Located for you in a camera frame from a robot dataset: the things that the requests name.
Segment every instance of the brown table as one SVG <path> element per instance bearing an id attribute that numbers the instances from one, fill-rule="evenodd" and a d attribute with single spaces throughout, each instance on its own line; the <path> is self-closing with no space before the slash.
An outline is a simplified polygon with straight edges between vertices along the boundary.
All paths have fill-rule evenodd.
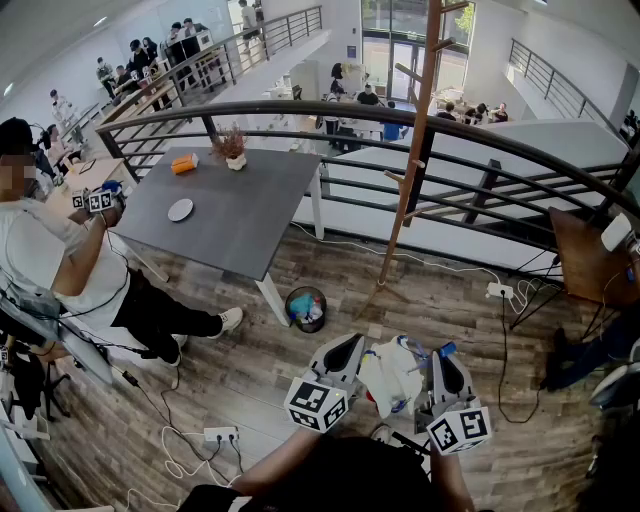
<path id="1" fill-rule="evenodd" d="M 565 291 L 571 297 L 599 304 L 582 337 L 584 339 L 591 334 L 591 327 L 603 307 L 613 308 L 613 311 L 603 320 L 604 323 L 615 311 L 640 299 L 640 256 L 632 259 L 623 244 L 613 252 L 609 252 L 600 239 L 602 230 L 570 213 L 549 208 L 549 216 L 556 236 L 564 290 L 558 290 L 523 318 L 522 315 L 527 309 L 525 308 L 511 328 L 522 323 L 538 309 L 551 302 L 560 292 Z M 629 267 L 632 268 L 635 276 L 633 282 L 627 278 Z M 533 302 L 542 286 L 542 284 L 538 286 L 529 304 Z"/>

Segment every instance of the power cord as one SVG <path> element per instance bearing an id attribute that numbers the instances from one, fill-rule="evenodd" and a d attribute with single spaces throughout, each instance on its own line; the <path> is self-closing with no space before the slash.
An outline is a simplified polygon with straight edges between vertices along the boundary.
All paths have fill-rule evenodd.
<path id="1" fill-rule="evenodd" d="M 498 385 L 498 409 L 502 413 L 502 416 L 504 416 L 504 419 L 507 420 L 509 423 L 523 425 L 525 423 L 528 423 L 528 421 L 531 418 L 533 418 L 533 415 L 538 410 L 538 406 L 540 405 L 540 388 L 538 388 L 538 391 L 536 392 L 536 405 L 526 420 L 512 420 L 502 410 L 502 383 L 504 382 L 504 377 L 505 377 L 505 374 L 507 373 L 508 351 L 507 351 L 507 327 L 505 325 L 505 312 L 504 312 L 504 303 L 505 303 L 504 290 L 501 293 L 502 293 L 502 332 L 504 333 L 504 359 L 502 363 L 502 375 L 500 376 L 500 384 Z"/>

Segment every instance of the small vase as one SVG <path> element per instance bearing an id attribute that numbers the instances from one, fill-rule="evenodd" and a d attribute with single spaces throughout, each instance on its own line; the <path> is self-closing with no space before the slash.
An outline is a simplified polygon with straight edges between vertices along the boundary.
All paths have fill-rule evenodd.
<path id="1" fill-rule="evenodd" d="M 227 158 L 227 165 L 229 166 L 229 169 L 239 171 L 247 165 L 247 159 L 245 158 L 244 153 L 242 153 L 238 158 Z"/>

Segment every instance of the ceiling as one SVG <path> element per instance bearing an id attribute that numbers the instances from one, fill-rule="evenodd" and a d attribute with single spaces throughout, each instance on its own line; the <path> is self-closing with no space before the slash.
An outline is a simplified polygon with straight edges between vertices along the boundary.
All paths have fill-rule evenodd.
<path id="1" fill-rule="evenodd" d="M 10 83 L 19 84 L 65 48 L 102 30 L 141 0 L 0 0 L 0 100 Z M 108 19 L 98 28 L 94 23 Z"/>

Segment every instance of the white cable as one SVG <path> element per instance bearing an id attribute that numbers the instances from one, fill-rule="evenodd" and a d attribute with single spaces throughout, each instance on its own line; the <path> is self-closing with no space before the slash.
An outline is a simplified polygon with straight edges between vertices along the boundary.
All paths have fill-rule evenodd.
<path id="1" fill-rule="evenodd" d="M 521 279 L 520 281 L 518 281 L 518 285 L 516 286 L 516 288 L 513 289 L 513 296 L 516 298 L 516 300 L 520 303 L 520 306 L 521 306 L 520 311 L 518 311 L 516 309 L 516 307 L 513 305 L 513 301 L 511 299 L 509 299 L 509 304 L 511 304 L 511 309 L 513 309 L 513 312 L 516 315 L 519 315 L 520 313 L 522 313 L 527 308 L 527 305 L 529 304 L 529 298 L 527 297 L 527 294 L 529 293 L 529 288 L 533 287 L 533 282 L 534 281 L 540 281 L 540 283 L 543 282 L 542 279 L 539 279 L 537 277 L 534 277 L 531 281 L 527 281 L 525 279 Z M 521 283 L 527 283 L 527 287 L 524 289 L 524 292 L 520 289 L 520 284 Z M 556 290 L 560 289 L 560 287 L 556 286 L 555 284 L 545 284 L 544 286 L 540 287 L 540 290 L 543 290 L 544 288 L 547 288 L 549 286 L 552 287 L 552 288 L 555 288 Z"/>
<path id="2" fill-rule="evenodd" d="M 200 468 L 202 468 L 202 466 L 204 466 L 206 464 L 207 467 L 209 468 L 209 474 L 211 475 L 211 478 L 213 479 L 215 484 L 220 486 L 220 487 L 222 487 L 220 485 L 220 482 L 218 482 L 218 480 L 216 480 L 216 477 L 213 474 L 213 470 L 211 469 L 211 466 L 209 465 L 209 461 L 203 460 L 202 463 L 196 468 L 196 470 L 193 473 L 189 473 L 189 471 L 187 471 L 184 468 L 184 466 L 181 466 L 175 460 L 173 460 L 173 457 L 169 453 L 169 450 L 167 450 L 167 446 L 164 444 L 164 433 L 165 433 L 166 430 L 173 430 L 176 434 L 183 435 L 183 436 L 203 436 L 204 437 L 204 434 L 202 432 L 189 432 L 189 433 L 185 434 L 185 433 L 179 432 L 178 430 L 176 430 L 173 427 L 170 427 L 169 425 L 166 425 L 166 426 L 162 427 L 162 433 L 160 435 L 160 438 L 161 438 L 161 441 L 162 441 L 162 448 L 164 449 L 164 452 L 167 454 L 167 457 L 169 457 L 169 460 L 165 460 L 164 461 L 164 467 L 167 468 L 167 471 L 169 473 L 171 473 L 171 476 L 173 476 L 174 478 L 177 478 L 178 480 L 182 480 L 185 476 L 191 477 L 191 476 L 195 475 L 198 471 L 200 471 Z M 174 473 L 171 470 L 171 468 L 174 468 L 177 471 Z"/>
<path id="3" fill-rule="evenodd" d="M 175 508 L 176 510 L 178 510 L 180 508 L 180 502 L 178 502 L 177 505 L 172 505 L 171 503 L 156 503 L 155 501 L 151 501 L 149 498 L 147 498 L 139 490 L 137 490 L 137 489 L 129 489 L 127 491 L 127 508 L 124 509 L 124 512 L 127 512 L 127 510 L 129 510 L 129 507 L 131 506 L 130 505 L 130 500 L 131 500 L 131 493 L 132 492 L 137 492 L 140 496 L 142 496 L 145 500 L 147 500 L 152 505 L 156 505 L 158 507 L 171 507 L 171 508 Z"/>
<path id="4" fill-rule="evenodd" d="M 291 224 L 293 224 L 296 227 L 299 227 L 302 231 L 304 231 L 307 235 L 309 235 L 311 238 L 316 239 L 318 242 L 321 242 L 323 244 L 335 244 L 335 245 L 353 245 L 354 247 L 358 247 L 359 249 L 363 249 L 365 251 L 369 251 L 372 252 L 373 254 L 377 254 L 379 256 L 384 256 L 386 253 L 384 252 L 378 252 L 375 251 L 369 247 L 364 247 L 363 245 L 359 245 L 356 244 L 354 242 L 332 242 L 329 240 L 320 240 L 318 237 L 316 237 L 315 235 L 312 235 L 311 233 L 309 233 L 306 229 L 304 229 L 300 224 L 297 224 L 295 222 L 291 222 Z M 423 265 L 428 265 L 430 267 L 440 267 L 443 268 L 445 270 L 448 270 L 450 272 L 470 272 L 472 270 L 483 270 L 484 272 L 488 272 L 489 274 L 491 274 L 493 277 L 496 278 L 496 280 L 498 281 L 498 284 L 501 285 L 502 283 L 500 282 L 500 278 L 498 277 L 497 274 L 495 274 L 494 272 L 492 272 L 491 270 L 488 270 L 484 267 L 477 267 L 477 268 L 461 268 L 461 269 L 455 269 L 455 268 L 451 268 L 451 267 L 447 267 L 446 265 L 439 265 L 438 263 L 427 263 L 424 260 L 421 260 L 420 258 L 416 258 L 415 256 L 412 256 L 411 254 L 405 254 L 405 253 L 393 253 L 394 256 L 405 256 L 407 258 L 411 258 L 414 259 L 416 261 L 419 261 L 420 263 L 422 263 Z"/>
<path id="5" fill-rule="evenodd" d="M 47 421 L 47 418 L 45 418 L 41 413 L 40 413 L 40 409 L 38 409 L 38 416 L 40 416 L 40 418 L 44 421 L 44 425 L 47 429 L 47 434 L 49 434 L 49 437 L 51 437 L 51 434 L 49 433 L 49 422 Z M 56 449 L 55 445 L 53 444 L 53 442 L 50 441 L 49 446 L 51 447 L 51 450 L 53 451 L 53 455 L 54 457 L 61 462 L 68 470 L 69 472 L 76 477 L 76 480 L 78 482 L 80 482 L 82 484 L 82 487 L 84 487 L 85 492 L 87 493 L 87 498 L 89 499 L 89 501 L 91 501 L 91 503 L 93 503 L 95 506 L 97 507 L 104 507 L 104 505 L 101 505 L 100 503 L 98 503 L 96 500 L 93 499 L 91 493 L 89 492 L 89 488 L 87 487 L 87 484 L 85 484 L 82 479 L 78 476 L 78 473 L 76 473 L 73 469 L 71 469 L 71 466 L 69 466 L 69 464 L 67 464 L 67 461 L 65 461 L 60 454 L 58 453 L 58 450 Z"/>

